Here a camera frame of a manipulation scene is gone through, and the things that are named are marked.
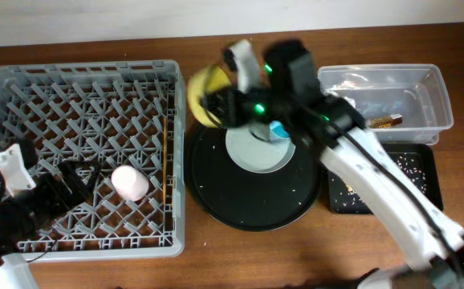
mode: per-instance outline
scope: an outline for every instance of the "white wall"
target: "white wall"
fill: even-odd
[[[0,46],[464,22],[464,0],[0,0]]]

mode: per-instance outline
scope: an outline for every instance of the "white cup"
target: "white cup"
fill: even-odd
[[[149,190],[146,176],[130,165],[117,167],[111,175],[111,183],[116,192],[126,201],[137,201]]]

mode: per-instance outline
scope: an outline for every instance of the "wooden table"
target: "wooden table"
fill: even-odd
[[[230,42],[246,38],[257,52],[277,39],[300,38],[317,66],[434,63],[444,76],[455,125],[433,147],[445,212],[464,225],[464,23],[303,31],[262,35],[146,39],[0,47],[0,65],[174,59],[189,78],[213,63]],[[193,124],[189,116],[188,126]],[[403,263],[373,216],[332,214],[323,195],[297,222],[271,232],[229,228],[204,213],[187,193],[185,250],[176,258],[39,263],[43,288],[282,287],[355,278]]]

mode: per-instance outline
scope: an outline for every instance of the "gray crate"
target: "gray crate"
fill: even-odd
[[[0,151],[16,137],[33,140],[39,156],[29,171],[33,177],[57,174],[56,165],[64,159],[97,160],[103,166],[92,200],[18,244],[25,258],[50,248],[38,261],[182,252],[184,89],[178,64],[171,60],[0,67]],[[165,116],[168,168],[162,167]],[[110,174],[122,164],[149,176],[152,189],[138,202],[122,200],[112,187]]]

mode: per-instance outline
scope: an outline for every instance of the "green led indicator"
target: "green led indicator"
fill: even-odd
[[[263,107],[262,104],[256,104],[255,105],[255,111],[258,113],[258,114],[263,114],[266,109]]]
[[[267,63],[264,63],[264,70],[267,72],[267,74],[271,74],[273,72],[273,69]]]

